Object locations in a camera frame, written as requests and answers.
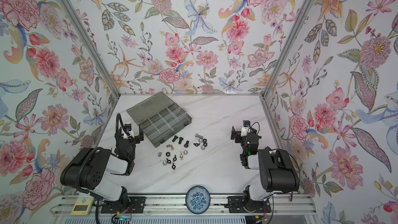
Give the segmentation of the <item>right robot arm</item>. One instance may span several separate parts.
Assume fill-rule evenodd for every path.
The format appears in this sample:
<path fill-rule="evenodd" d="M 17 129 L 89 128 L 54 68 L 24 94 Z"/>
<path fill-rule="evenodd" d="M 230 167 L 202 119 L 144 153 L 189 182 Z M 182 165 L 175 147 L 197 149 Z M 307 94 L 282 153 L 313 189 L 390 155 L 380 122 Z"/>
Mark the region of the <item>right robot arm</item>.
<path fill-rule="evenodd" d="M 299 190 L 300 179 L 288 152 L 281 149 L 259 148 L 261 136 L 249 125 L 240 131 L 231 130 L 231 140 L 240 144 L 241 165 L 247 170 L 259 172 L 259 181 L 246 186 L 241 206 L 250 212 L 260 203 L 274 195 L 288 194 Z"/>

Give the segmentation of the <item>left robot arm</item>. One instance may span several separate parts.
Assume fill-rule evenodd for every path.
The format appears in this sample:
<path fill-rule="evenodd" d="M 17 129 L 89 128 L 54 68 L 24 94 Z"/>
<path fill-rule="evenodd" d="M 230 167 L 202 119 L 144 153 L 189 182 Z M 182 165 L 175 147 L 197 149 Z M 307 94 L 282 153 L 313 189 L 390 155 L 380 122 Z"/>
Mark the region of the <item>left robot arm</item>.
<path fill-rule="evenodd" d="M 89 194 L 111 209 L 121 212 L 128 210 L 133 203 L 127 189 L 112 182 L 105 173 L 131 175 L 135 165 L 136 145 L 144 140 L 144 133 L 139 128 L 139 135 L 134 135 L 131 125 L 124 124 L 118 114 L 115 140 L 115 152 L 101 147 L 83 148 L 62 171 L 60 182 L 63 186 Z"/>

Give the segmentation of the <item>grey plastic organizer box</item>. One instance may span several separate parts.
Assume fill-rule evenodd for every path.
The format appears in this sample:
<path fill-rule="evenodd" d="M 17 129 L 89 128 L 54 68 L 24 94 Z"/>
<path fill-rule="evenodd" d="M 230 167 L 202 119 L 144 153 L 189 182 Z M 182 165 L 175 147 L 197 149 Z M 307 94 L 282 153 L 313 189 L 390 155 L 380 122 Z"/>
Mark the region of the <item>grey plastic organizer box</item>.
<path fill-rule="evenodd" d="M 157 148 L 192 123 L 192 117 L 163 92 L 126 110 Z"/>

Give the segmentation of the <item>blue white patterned plate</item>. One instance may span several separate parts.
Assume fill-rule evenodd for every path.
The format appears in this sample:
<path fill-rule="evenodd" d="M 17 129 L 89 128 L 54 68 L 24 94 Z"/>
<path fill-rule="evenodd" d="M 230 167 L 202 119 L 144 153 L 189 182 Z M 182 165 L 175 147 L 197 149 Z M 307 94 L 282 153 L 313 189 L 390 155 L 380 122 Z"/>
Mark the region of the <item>blue white patterned plate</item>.
<path fill-rule="evenodd" d="M 186 194 L 185 205 L 196 215 L 205 213 L 210 207 L 211 197 L 209 191 L 200 185 L 193 186 Z"/>

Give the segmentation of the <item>yellow green device on rail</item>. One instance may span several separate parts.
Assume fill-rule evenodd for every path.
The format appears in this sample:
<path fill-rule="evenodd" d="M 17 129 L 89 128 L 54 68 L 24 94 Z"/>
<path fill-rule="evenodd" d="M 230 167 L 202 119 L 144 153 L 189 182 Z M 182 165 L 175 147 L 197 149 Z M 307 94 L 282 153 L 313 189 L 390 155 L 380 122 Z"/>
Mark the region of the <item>yellow green device on rail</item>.
<path fill-rule="evenodd" d="M 89 194 L 79 194 L 72 209 L 72 216 L 86 216 L 89 214 L 94 198 Z"/>

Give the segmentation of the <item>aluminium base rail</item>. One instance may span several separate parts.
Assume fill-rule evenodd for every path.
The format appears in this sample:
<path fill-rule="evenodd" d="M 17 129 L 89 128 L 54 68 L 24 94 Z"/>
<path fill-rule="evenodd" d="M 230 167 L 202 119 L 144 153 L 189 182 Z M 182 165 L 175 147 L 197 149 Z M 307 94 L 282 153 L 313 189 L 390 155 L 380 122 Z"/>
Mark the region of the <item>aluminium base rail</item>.
<path fill-rule="evenodd" d="M 133 199 L 133 216 L 196 216 L 188 210 L 185 194 L 129 194 L 129 197 Z M 229 211 L 233 197 L 238 197 L 240 201 L 243 198 L 242 194 L 211 194 L 210 207 L 202 216 L 233 215 Z M 64 196 L 50 209 L 50 213 L 53 216 L 70 215 L 76 201 L 76 195 Z M 275 195 L 263 204 L 270 208 L 274 215 L 317 214 L 315 203 L 308 195 Z"/>

